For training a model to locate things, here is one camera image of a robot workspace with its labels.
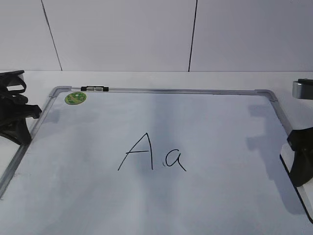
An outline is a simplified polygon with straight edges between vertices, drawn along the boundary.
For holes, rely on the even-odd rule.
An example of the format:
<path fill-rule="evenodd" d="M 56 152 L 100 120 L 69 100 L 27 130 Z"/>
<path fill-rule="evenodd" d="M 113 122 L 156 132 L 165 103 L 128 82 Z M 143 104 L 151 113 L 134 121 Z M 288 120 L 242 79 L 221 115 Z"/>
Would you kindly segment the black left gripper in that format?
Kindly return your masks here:
<path fill-rule="evenodd" d="M 26 90 L 23 70 L 0 74 L 0 135 L 16 144 L 30 144 L 31 134 L 24 118 L 38 119 L 38 105 L 29 105 L 22 93 Z"/>

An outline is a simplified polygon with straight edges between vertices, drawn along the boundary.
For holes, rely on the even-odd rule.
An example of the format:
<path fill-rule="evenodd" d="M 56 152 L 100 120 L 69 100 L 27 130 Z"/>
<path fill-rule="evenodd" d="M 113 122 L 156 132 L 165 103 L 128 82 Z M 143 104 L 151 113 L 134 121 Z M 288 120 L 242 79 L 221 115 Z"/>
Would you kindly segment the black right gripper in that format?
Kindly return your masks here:
<path fill-rule="evenodd" d="M 313 128 L 292 130 L 287 142 L 294 153 L 291 182 L 300 187 L 313 178 Z"/>

